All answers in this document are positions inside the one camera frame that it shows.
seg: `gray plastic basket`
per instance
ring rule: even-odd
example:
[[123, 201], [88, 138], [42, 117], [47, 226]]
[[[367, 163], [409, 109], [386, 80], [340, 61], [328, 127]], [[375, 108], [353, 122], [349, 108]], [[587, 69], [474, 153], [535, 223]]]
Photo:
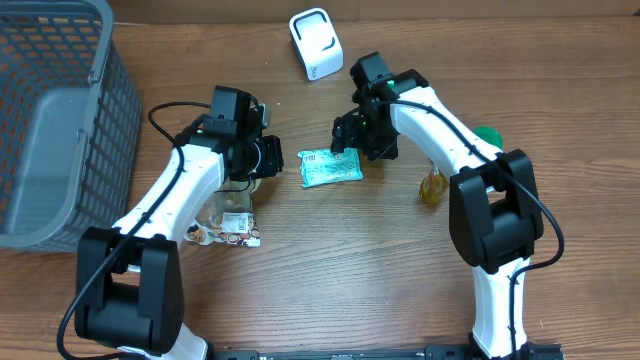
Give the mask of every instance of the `gray plastic basket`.
[[0, 247], [75, 251], [127, 201], [140, 99], [101, 0], [0, 1]]

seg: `green snack package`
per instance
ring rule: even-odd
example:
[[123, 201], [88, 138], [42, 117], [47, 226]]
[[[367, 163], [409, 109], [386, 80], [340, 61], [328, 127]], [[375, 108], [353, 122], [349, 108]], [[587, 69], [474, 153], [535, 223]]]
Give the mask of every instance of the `green snack package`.
[[329, 149], [307, 150], [299, 152], [298, 157], [302, 159], [303, 188], [363, 178], [356, 149], [344, 149], [343, 154], [332, 154]]

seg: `yellow bottle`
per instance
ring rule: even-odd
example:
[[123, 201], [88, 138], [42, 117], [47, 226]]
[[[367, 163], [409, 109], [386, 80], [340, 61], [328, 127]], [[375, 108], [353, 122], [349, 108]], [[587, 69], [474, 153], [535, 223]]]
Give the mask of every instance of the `yellow bottle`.
[[431, 164], [429, 175], [420, 184], [420, 199], [427, 205], [436, 206], [442, 200], [444, 193], [447, 192], [449, 181], [437, 166]]

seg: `label sticker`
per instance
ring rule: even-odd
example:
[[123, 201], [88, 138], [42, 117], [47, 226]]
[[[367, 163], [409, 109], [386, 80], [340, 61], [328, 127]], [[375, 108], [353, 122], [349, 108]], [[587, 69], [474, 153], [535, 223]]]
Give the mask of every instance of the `label sticker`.
[[249, 213], [224, 213], [220, 227], [225, 233], [248, 233]]

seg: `black metal base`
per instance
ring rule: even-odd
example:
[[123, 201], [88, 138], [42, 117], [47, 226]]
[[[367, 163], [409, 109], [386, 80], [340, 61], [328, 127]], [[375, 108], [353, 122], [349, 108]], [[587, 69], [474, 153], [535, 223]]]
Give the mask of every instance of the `black metal base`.
[[[560, 345], [526, 343], [514, 360], [563, 360]], [[220, 351], [212, 360], [487, 360], [473, 345], [429, 345], [413, 350], [310, 351], [259, 354], [257, 351]], [[510, 357], [490, 360], [511, 360]]]

